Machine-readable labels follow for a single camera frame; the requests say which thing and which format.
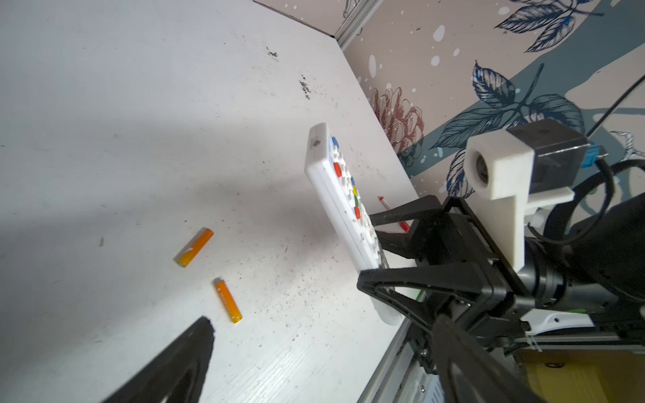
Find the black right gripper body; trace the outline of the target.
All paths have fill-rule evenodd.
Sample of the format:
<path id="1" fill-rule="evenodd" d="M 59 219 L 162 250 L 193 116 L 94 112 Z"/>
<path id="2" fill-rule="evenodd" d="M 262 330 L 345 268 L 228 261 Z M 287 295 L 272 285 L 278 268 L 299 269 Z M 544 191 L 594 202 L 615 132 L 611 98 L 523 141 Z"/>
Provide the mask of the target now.
<path id="1" fill-rule="evenodd" d="M 529 325 L 521 317 L 534 297 L 510 267 L 464 199 L 431 201 L 413 224 L 412 250 L 421 272 L 413 285 L 423 292 L 414 308 L 411 341 L 424 366 L 452 345 L 462 351 L 511 357 L 527 347 Z"/>

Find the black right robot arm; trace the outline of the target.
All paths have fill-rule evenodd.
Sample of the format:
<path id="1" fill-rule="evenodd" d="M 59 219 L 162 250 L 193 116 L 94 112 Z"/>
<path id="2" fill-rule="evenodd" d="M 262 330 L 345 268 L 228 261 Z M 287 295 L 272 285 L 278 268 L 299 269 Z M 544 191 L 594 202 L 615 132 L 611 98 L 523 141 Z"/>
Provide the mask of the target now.
<path id="1" fill-rule="evenodd" d="M 406 340 L 426 371 L 437 347 L 433 325 L 448 317 L 485 349 L 513 354 L 537 341 L 557 347 L 644 347 L 644 200 L 614 208 L 570 245 L 524 239 L 515 270 L 467 201 L 435 196 L 377 213 L 377 223 L 411 219 L 406 233 L 378 235 L 412 267 L 364 270 L 361 292 L 410 320 Z"/>

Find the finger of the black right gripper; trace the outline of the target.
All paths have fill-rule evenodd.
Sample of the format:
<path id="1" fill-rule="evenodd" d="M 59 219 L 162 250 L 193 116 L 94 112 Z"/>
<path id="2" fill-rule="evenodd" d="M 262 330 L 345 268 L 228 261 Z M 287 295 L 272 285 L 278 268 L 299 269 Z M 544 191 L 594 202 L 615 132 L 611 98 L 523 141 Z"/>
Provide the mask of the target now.
<path id="1" fill-rule="evenodd" d="M 370 215 L 375 228 L 391 225 L 399 232 L 377 230 L 383 250 L 410 260 L 423 260 L 428 240 L 443 214 L 436 196 L 424 196 L 399 207 Z"/>
<path id="2" fill-rule="evenodd" d="M 364 270 L 357 283 L 361 292 L 400 312 L 418 327 L 432 327 L 440 307 L 406 297 L 396 292 L 397 287 L 424 290 L 470 303 L 468 312 L 455 319 L 462 327 L 469 327 L 480 314 L 497 305 L 497 276 L 474 262 Z"/>

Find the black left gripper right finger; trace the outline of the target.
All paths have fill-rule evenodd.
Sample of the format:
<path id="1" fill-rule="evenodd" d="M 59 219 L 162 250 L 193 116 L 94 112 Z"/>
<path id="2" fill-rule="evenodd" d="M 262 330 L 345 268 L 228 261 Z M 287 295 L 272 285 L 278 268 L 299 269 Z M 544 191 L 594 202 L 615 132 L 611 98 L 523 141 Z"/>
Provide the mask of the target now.
<path id="1" fill-rule="evenodd" d="M 432 327 L 432 352 L 447 402 L 543 400 L 444 315 Z"/>

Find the orange battery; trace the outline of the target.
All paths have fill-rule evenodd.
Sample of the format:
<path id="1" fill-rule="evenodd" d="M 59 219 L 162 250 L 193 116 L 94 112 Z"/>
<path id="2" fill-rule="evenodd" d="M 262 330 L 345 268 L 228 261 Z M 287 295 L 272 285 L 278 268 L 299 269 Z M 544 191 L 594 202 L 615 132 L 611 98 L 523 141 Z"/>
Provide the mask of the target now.
<path id="1" fill-rule="evenodd" d="M 210 228 L 201 228 L 195 236 L 182 248 L 173 261 L 181 268 L 186 268 L 202 251 L 213 237 L 214 232 Z"/>
<path id="2" fill-rule="evenodd" d="M 227 283 L 221 278 L 216 278 L 213 281 L 213 285 L 220 298 L 220 301 L 223 303 L 223 307 L 226 310 L 231 322 L 240 322 L 243 319 L 243 315 L 240 312 L 240 309 L 238 308 Z"/>

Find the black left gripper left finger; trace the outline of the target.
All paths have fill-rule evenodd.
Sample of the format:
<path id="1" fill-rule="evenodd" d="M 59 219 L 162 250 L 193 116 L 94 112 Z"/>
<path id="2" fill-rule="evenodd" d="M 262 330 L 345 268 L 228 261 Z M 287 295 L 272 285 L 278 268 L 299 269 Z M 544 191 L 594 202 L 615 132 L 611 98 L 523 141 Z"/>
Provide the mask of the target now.
<path id="1" fill-rule="evenodd" d="M 215 330 L 200 317 L 107 402 L 198 402 L 213 354 Z"/>

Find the white remote control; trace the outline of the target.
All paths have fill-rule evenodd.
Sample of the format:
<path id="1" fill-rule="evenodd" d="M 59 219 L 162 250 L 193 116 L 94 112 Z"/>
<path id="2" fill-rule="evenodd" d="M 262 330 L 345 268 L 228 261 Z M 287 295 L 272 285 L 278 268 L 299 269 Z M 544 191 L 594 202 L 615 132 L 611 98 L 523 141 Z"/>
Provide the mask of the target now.
<path id="1" fill-rule="evenodd" d="M 326 123 L 309 130 L 304 171 L 357 273 L 388 269 L 388 258 L 396 266 L 415 265 L 381 248 L 343 151 Z"/>

